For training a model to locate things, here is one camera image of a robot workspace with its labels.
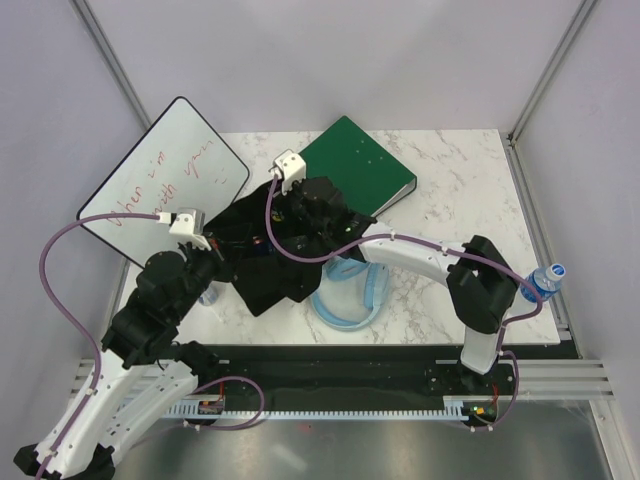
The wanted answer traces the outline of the water bottle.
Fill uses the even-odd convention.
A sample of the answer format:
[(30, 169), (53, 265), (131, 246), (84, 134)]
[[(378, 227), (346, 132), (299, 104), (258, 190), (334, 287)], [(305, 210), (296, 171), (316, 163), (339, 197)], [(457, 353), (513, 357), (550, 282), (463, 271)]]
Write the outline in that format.
[(526, 277), (532, 289), (521, 285), (520, 293), (527, 301), (536, 303), (535, 292), (537, 292), (542, 302), (546, 302), (561, 289), (565, 275), (566, 268), (559, 263), (538, 267)]

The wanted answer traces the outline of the water bottle near left arm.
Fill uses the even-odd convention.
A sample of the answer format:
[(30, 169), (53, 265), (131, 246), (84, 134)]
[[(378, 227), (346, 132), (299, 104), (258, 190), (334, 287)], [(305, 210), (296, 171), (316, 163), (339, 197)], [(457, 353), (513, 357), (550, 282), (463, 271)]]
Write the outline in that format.
[(199, 303), (203, 306), (213, 305), (219, 298), (218, 289), (215, 285), (210, 285), (199, 297)]

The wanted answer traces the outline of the black canvas bag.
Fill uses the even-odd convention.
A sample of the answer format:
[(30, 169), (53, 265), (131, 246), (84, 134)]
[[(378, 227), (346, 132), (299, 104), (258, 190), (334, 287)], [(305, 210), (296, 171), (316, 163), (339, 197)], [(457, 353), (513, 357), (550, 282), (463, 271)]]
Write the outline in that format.
[[(318, 287), (319, 263), (303, 264), (282, 255), (267, 235), (265, 212), (268, 182), (234, 201), (204, 226), (213, 252), (222, 257), (217, 282), (230, 283), (254, 316), (288, 298), (302, 302)], [(254, 238), (265, 241), (252, 244)]]

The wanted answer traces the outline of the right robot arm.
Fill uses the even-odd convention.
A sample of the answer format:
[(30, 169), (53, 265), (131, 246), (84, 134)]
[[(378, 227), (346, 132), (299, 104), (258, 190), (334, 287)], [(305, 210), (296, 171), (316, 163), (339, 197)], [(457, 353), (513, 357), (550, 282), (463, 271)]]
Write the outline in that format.
[(266, 235), (289, 264), (322, 273), (325, 264), (394, 267), (446, 288), (465, 326), (458, 381), (467, 392), (483, 392), (504, 338), (502, 324), (518, 289), (519, 277), (495, 245), (475, 235), (466, 242), (420, 238), (394, 231), (348, 208), (325, 177), (306, 179), (282, 190), (278, 179), (267, 188)]

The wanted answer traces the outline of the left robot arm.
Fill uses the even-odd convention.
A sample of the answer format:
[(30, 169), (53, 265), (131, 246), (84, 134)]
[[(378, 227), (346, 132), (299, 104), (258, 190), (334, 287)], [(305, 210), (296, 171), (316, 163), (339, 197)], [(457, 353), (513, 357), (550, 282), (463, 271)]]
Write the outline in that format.
[(215, 389), (216, 356), (195, 341), (172, 343), (181, 321), (226, 270), (218, 252), (191, 245), (153, 255), (113, 317), (80, 392), (42, 441), (16, 453), (15, 465), (36, 479), (110, 479), (171, 406)]

